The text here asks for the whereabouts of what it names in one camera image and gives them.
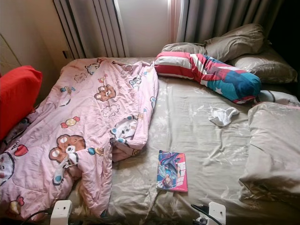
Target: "black cable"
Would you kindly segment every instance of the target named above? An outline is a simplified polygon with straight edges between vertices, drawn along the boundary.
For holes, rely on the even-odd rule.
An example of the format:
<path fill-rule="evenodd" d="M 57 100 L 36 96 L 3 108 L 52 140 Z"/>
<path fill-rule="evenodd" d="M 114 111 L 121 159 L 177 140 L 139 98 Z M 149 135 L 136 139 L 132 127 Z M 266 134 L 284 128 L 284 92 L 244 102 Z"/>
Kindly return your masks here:
<path fill-rule="evenodd" d="M 200 209 L 198 206 L 191 204 L 191 206 L 195 209 L 198 210 L 199 212 L 203 213 L 204 215 L 208 216 L 211 218 L 213 221 L 215 221 L 218 225 L 222 225 L 219 221 L 217 221 L 214 217 L 212 217 L 210 214 L 204 212 L 202 209 Z"/>
<path fill-rule="evenodd" d="M 41 210 L 41 211 L 37 211 L 35 213 L 33 213 L 32 215 L 30 215 L 24 222 L 22 222 L 20 225 L 24 225 L 26 222 L 28 222 L 28 220 L 31 219 L 31 217 L 35 216 L 36 214 L 39 214 L 39 213 L 48 213 L 48 214 L 52 214 L 52 211 L 53 211 L 53 208 L 49 208 L 49 209 L 46 209 L 46 210 Z"/>

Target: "white sock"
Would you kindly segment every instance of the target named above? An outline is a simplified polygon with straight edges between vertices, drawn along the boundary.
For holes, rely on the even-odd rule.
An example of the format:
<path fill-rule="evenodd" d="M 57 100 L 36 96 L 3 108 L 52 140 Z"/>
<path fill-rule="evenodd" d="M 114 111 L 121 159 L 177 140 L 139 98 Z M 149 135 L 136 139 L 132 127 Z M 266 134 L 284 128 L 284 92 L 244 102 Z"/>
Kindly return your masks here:
<path fill-rule="evenodd" d="M 239 114 L 239 110 L 236 108 L 230 107 L 228 109 L 219 109 L 219 108 L 212 108 L 211 114 L 208 117 L 210 122 L 216 124 L 219 127 L 225 127 L 231 123 L 231 117 L 234 115 Z"/>

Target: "red cushion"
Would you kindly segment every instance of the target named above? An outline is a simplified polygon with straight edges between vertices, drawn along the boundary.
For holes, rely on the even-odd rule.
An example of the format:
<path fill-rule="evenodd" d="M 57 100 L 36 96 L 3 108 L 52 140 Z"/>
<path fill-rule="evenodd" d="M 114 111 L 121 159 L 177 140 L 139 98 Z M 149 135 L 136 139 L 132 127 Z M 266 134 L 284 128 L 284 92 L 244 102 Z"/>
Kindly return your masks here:
<path fill-rule="evenodd" d="M 0 140 L 33 109 L 42 73 L 31 66 L 18 67 L 0 78 Z"/>

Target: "curtain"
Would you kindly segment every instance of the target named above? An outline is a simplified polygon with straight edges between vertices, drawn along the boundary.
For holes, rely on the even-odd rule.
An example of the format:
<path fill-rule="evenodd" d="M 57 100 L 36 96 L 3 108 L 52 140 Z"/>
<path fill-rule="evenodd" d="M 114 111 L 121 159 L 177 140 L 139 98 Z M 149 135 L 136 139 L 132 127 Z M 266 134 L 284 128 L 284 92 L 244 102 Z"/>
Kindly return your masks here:
<path fill-rule="evenodd" d="M 176 42 L 201 43 L 248 23 L 259 23 L 268 36 L 283 0 L 178 0 Z"/>
<path fill-rule="evenodd" d="M 113 0 L 54 0 L 74 59 L 129 57 Z"/>

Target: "book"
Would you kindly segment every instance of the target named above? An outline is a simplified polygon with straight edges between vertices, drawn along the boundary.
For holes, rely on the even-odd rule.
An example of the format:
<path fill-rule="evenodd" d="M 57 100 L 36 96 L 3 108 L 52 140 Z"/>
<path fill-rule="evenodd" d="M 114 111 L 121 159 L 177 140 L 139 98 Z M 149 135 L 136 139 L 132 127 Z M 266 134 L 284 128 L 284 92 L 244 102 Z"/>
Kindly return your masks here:
<path fill-rule="evenodd" d="M 188 191 L 186 157 L 183 153 L 159 151 L 156 188 Z"/>

